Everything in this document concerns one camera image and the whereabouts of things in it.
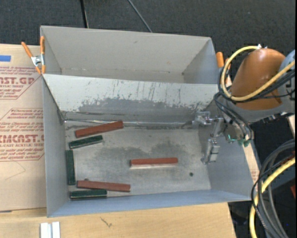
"black cord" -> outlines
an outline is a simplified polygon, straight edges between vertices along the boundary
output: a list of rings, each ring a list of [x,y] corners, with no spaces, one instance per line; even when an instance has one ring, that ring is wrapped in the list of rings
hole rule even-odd
[[[82,12],[82,17],[83,17],[83,25],[85,28],[89,28],[87,15],[86,15],[85,8],[84,8],[84,1],[83,0],[79,0],[79,1],[80,1],[80,7],[81,7],[81,12]]]
[[[284,152],[285,150],[288,150],[290,148],[293,148],[295,146],[295,143],[285,143],[283,145],[281,145],[277,150],[275,150],[272,154],[272,159],[268,159],[268,161],[265,161],[264,162],[264,165],[262,166],[262,169],[260,170],[261,172],[264,171],[267,166],[272,166],[273,163],[275,162],[276,158],[282,153]],[[276,218],[276,222],[277,222],[277,226],[276,227],[272,221],[272,218],[270,217],[270,214],[268,213],[267,211],[267,208],[266,208],[266,205],[265,205],[265,202],[263,200],[263,195],[262,195],[262,191],[261,191],[261,186],[262,184],[259,183],[258,185],[258,195],[259,195],[259,202],[261,203],[261,206],[262,206],[262,211],[263,213],[265,214],[268,222],[270,223],[270,225],[272,226],[272,228],[275,230],[275,232],[280,236],[280,237],[286,237],[288,238],[287,234],[285,233],[281,223],[280,223],[280,220],[277,216],[277,214],[274,215],[274,217]]]
[[[246,135],[249,136],[249,139],[253,139],[253,131],[250,128],[249,124],[235,111],[233,111],[232,109],[228,108],[227,106],[225,106],[223,103],[221,103],[218,98],[219,96],[223,96],[223,93],[221,92],[217,92],[214,95],[214,101],[217,105],[217,107],[223,112],[225,113],[227,116],[230,117],[230,119],[235,122],[239,128],[241,129],[242,133],[243,133],[243,138],[245,139]]]
[[[137,13],[137,15],[140,17],[140,19],[143,22],[143,24],[145,25],[145,27],[152,33],[153,31],[151,30],[151,28],[149,27],[149,25],[147,24],[147,22],[144,20],[144,18],[142,17],[142,15],[138,11],[138,9],[135,7],[135,5],[132,3],[132,1],[131,0],[128,0],[128,2],[132,6],[132,8],[134,9],[134,11]]]
[[[263,165],[262,165],[262,168],[260,169],[260,173],[259,173],[259,178],[258,180],[255,182],[255,184],[253,185],[252,187],[252,190],[251,190],[251,200],[252,200],[252,205],[253,207],[255,208],[256,212],[257,212],[257,215],[263,225],[263,227],[265,228],[265,230],[267,231],[267,233],[271,236],[273,236],[271,234],[271,232],[268,230],[268,228],[266,227],[266,224],[263,222],[263,219],[262,219],[262,216],[260,214],[260,211],[258,209],[258,207],[255,205],[254,203],[254,189],[255,189],[255,186],[256,184],[258,184],[258,195],[259,195],[259,201],[258,201],[258,205],[260,204],[262,206],[262,210],[264,211],[265,213],[265,216],[267,217],[267,220],[269,222],[269,224],[271,225],[271,227],[275,230],[275,232],[280,236],[280,237],[287,237],[287,234],[285,233],[281,223],[280,223],[280,227],[277,228],[275,227],[275,225],[273,224],[272,220],[271,220],[271,217],[269,215],[269,213],[266,211],[266,208],[265,208],[265,205],[264,205],[264,200],[262,198],[262,193],[261,193],[261,190],[262,190],[262,184],[261,184],[261,179],[264,178],[266,175],[270,175],[270,173],[272,172],[272,170],[274,170],[277,166],[279,166],[280,164],[284,163],[284,161],[287,161],[289,160],[288,157],[284,158],[283,160],[281,160],[280,162],[278,162],[277,164],[273,165],[276,158],[278,157],[278,155],[282,152],[284,152],[285,150],[287,149],[290,149],[290,148],[293,148],[295,147],[295,140],[294,139],[291,139],[287,142],[285,142],[284,144],[282,144],[281,146],[279,146],[275,151],[273,151],[267,158],[266,160],[264,161]]]

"red rectangular block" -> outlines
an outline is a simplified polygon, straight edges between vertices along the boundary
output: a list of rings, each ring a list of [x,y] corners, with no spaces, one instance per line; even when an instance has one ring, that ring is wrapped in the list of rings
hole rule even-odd
[[[123,129],[123,127],[124,125],[122,121],[114,121],[111,123],[101,124],[93,127],[84,128],[84,129],[78,129],[74,133],[76,138],[80,138],[80,137],[96,135],[96,134],[100,134],[108,131],[113,131],[117,129]]]
[[[177,158],[134,159],[130,161],[131,167],[173,166],[177,163]]]
[[[79,180],[77,182],[78,188],[89,189],[106,189],[108,191],[130,192],[131,185],[124,183],[112,183],[102,181]]]

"metal clamp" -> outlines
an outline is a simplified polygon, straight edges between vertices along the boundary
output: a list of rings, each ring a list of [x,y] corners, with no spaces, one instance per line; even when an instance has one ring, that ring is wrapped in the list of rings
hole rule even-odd
[[[207,149],[204,157],[202,158],[202,162],[204,164],[207,164],[209,162],[215,162],[217,160],[219,148],[220,145],[218,145],[217,141],[214,138],[208,139]]]
[[[40,55],[38,56],[33,56],[32,52],[26,45],[26,43],[22,42],[21,45],[24,47],[27,55],[30,57],[32,60],[33,64],[35,65],[36,71],[39,74],[45,73],[46,70],[46,65],[45,65],[45,37],[41,36],[40,37]]]

